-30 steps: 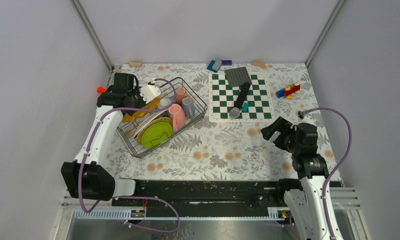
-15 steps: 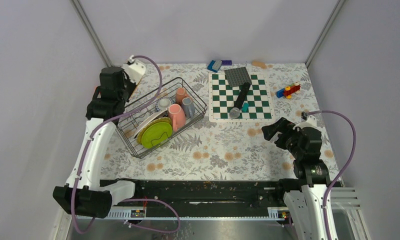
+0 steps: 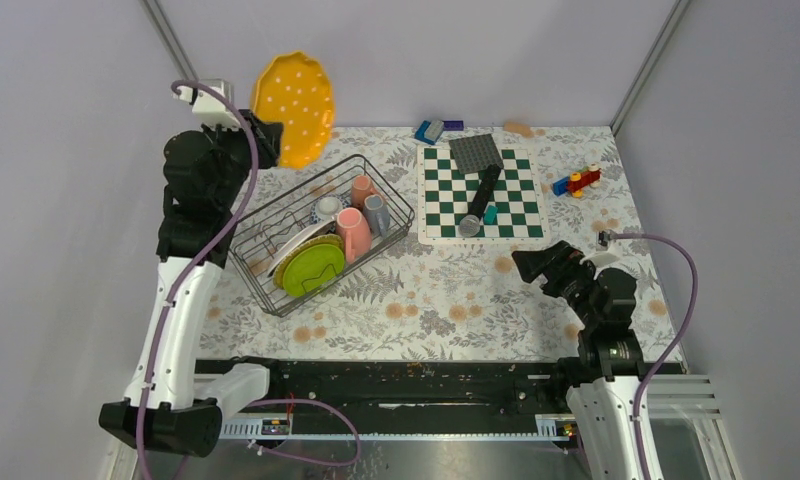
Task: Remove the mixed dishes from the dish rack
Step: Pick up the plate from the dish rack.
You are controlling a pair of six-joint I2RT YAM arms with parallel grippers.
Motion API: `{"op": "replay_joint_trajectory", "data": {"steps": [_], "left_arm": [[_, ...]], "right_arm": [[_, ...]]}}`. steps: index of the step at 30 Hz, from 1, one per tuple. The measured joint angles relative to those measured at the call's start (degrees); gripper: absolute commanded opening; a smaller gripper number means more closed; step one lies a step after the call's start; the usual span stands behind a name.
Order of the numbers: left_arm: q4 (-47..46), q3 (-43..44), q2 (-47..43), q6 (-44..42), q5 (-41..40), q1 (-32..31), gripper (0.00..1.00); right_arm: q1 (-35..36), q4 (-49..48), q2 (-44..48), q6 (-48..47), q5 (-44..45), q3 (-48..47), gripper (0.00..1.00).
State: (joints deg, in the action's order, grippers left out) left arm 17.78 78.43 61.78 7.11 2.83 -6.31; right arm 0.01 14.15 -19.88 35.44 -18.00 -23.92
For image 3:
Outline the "orange dotted scalloped plate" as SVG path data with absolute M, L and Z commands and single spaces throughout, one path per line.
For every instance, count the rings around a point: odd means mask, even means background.
M 302 169 L 318 160 L 335 120 L 333 87 L 320 62 L 302 51 L 276 56 L 256 79 L 251 111 L 282 125 L 278 165 Z

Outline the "white plate green red rim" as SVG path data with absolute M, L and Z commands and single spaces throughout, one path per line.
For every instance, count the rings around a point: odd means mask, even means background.
M 335 222 L 336 218 L 334 218 L 333 220 L 327 220 L 325 222 L 313 224 L 301 230 L 296 235 L 294 235 L 277 252 L 276 256 L 274 257 L 273 261 L 270 263 L 267 269 L 267 276 L 271 277 L 274 274 L 277 267 L 282 263 L 282 261 L 296 248 L 298 248 L 301 244 L 303 244 L 307 240 L 310 240 L 312 237 L 315 237 L 316 235 L 328 232 L 329 228 L 333 226 Z

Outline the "lime green plate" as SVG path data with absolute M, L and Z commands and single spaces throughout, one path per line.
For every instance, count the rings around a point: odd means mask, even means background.
M 320 288 L 339 275 L 346 259 L 333 244 L 310 246 L 297 253 L 283 271 L 282 289 L 292 297 L 301 297 Z

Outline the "woven bamboo tray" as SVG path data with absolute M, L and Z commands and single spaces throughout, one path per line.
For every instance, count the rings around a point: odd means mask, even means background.
M 281 264 L 280 264 L 280 265 L 277 267 L 277 269 L 275 270 L 275 273 L 273 274 L 273 282 L 274 282 L 274 284 L 275 284 L 275 285 L 276 285 L 278 288 L 282 289 L 282 276 L 283 276 L 283 271 L 284 271 L 285 267 L 288 265 L 288 263 L 289 263 L 289 262 L 290 262 L 290 261 L 293 259 L 293 257 L 294 257 L 294 256 L 295 256 L 297 253 L 300 253 L 300 252 L 302 252 L 303 250 L 305 250 L 306 248 L 308 248 L 308 247 L 310 247 L 310 246 L 313 246 L 313 245 L 316 245 L 316 244 L 322 244 L 322 243 L 329 243 L 329 244 L 336 245 L 336 246 L 338 246 L 338 247 L 339 247 L 339 248 L 342 250 L 342 252 L 343 252 L 343 240 L 342 240 L 342 239 L 341 239 L 341 237 L 340 237 L 340 236 L 338 236 L 338 235 L 335 235 L 335 234 L 324 234 L 324 235 L 319 235 L 319 236 L 317 236 L 317 237 L 315 237 L 315 238 L 313 238 L 313 239 L 310 239 L 310 240 L 308 240 L 308 241 L 304 242 L 303 244 L 301 244 L 301 245 L 300 245 L 298 248 L 296 248 L 296 249 L 295 249 L 295 250 L 294 250 L 292 253 L 290 253 L 290 254 L 289 254 L 289 255 L 288 255 L 288 256 L 287 256 L 287 257 L 286 257 L 286 258 L 285 258 L 285 259 L 282 261 L 282 263 L 281 263 Z

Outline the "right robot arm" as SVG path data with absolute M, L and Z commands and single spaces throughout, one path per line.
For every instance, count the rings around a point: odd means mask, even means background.
M 649 369 L 631 327 L 636 279 L 600 269 L 565 241 L 511 254 L 522 280 L 540 281 L 583 327 L 578 353 L 556 363 L 546 390 L 559 410 L 571 412 L 595 479 L 661 479 L 643 382 Z

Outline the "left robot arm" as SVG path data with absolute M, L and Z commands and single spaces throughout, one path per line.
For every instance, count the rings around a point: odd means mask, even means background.
M 164 219 L 158 230 L 157 291 L 143 353 L 123 398 L 105 403 L 99 426 L 124 444 L 206 457 L 223 420 L 235 411 L 233 391 L 264 411 L 285 401 L 283 380 L 263 367 L 239 367 L 207 390 L 194 386 L 199 336 L 211 293 L 234 235 L 236 197 L 252 167 L 277 166 L 283 125 L 241 110 L 248 127 L 202 126 L 163 148 Z

